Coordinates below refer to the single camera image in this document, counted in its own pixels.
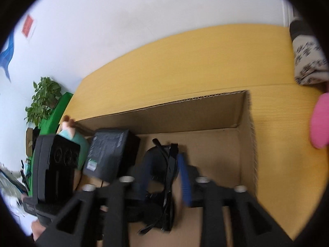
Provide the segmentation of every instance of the open cardboard box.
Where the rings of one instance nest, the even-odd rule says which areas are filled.
[[[245,185],[255,196],[256,143],[249,106],[249,92],[238,91],[81,120],[77,125],[92,131],[104,127],[130,129],[141,138],[137,162],[153,147],[155,137],[162,144],[178,143],[180,152],[187,154],[189,163],[202,175],[225,187]],[[101,185],[99,179],[88,177],[82,183]],[[177,215],[172,231],[152,229],[139,236],[137,231],[144,225],[129,224],[132,247],[200,245],[202,209],[182,205],[179,177],[173,194]]]

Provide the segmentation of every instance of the potted plant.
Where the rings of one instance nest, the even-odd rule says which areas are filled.
[[[27,122],[33,122],[38,126],[42,119],[47,120],[62,96],[60,85],[49,77],[41,77],[40,83],[33,82],[35,94],[32,96],[32,104],[26,107]]]

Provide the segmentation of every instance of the white wall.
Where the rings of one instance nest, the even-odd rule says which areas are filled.
[[[30,40],[14,33],[10,84],[0,69],[0,162],[12,169],[25,156],[24,108],[32,82],[50,76],[74,92],[88,74],[149,42],[229,23],[287,24],[284,0],[39,0]]]

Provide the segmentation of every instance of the pink toy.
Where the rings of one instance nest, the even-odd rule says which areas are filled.
[[[310,119],[310,140],[314,147],[329,145],[329,93],[320,96]]]

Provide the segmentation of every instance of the yellow wooden table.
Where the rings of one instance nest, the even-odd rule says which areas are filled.
[[[93,118],[168,101],[250,90],[258,145],[258,199],[295,237],[328,175],[326,150],[309,142],[320,91],[293,79],[287,28],[234,24],[189,31],[138,48],[83,79],[65,114]]]

